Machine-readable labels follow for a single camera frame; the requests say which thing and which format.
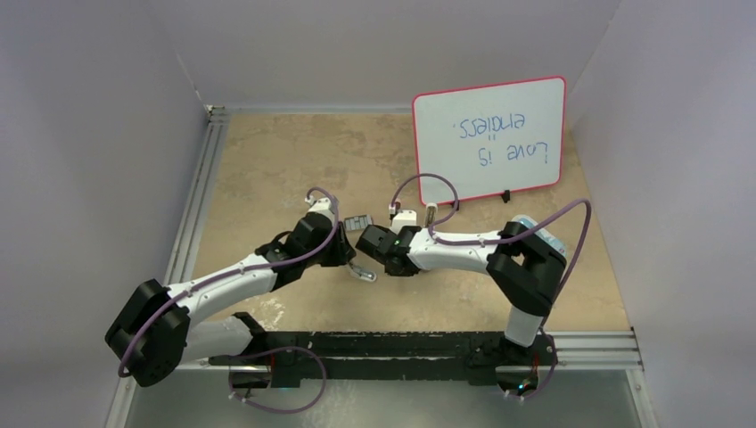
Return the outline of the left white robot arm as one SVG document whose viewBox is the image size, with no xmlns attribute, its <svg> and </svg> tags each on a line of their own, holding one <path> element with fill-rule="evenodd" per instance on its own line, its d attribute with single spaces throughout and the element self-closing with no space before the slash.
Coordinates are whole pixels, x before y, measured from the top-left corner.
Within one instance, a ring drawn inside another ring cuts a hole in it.
<svg viewBox="0 0 756 428">
<path fill-rule="evenodd" d="M 309 212 L 293 230 L 214 274 L 180 284 L 139 284 L 104 336 L 119 358 L 119 377 L 143 387 L 162 381 L 179 365 L 200 322 L 298 281 L 308 268 L 345 266 L 355 255 L 343 221 Z"/>
</svg>

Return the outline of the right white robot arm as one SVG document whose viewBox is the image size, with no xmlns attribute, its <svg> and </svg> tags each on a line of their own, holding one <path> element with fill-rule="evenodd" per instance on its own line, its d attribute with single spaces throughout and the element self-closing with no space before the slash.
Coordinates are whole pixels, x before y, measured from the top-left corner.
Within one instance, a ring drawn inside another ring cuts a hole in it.
<svg viewBox="0 0 756 428">
<path fill-rule="evenodd" d="M 432 233 L 427 227 L 403 226 L 398 232 L 368 226 L 356 248 L 377 261 L 389 276 L 454 269 L 489 276 L 509 300 L 500 349 L 521 363 L 536 349 L 536 337 L 560 291 L 566 258 L 529 228 L 509 221 L 500 231 L 482 234 Z"/>
</svg>

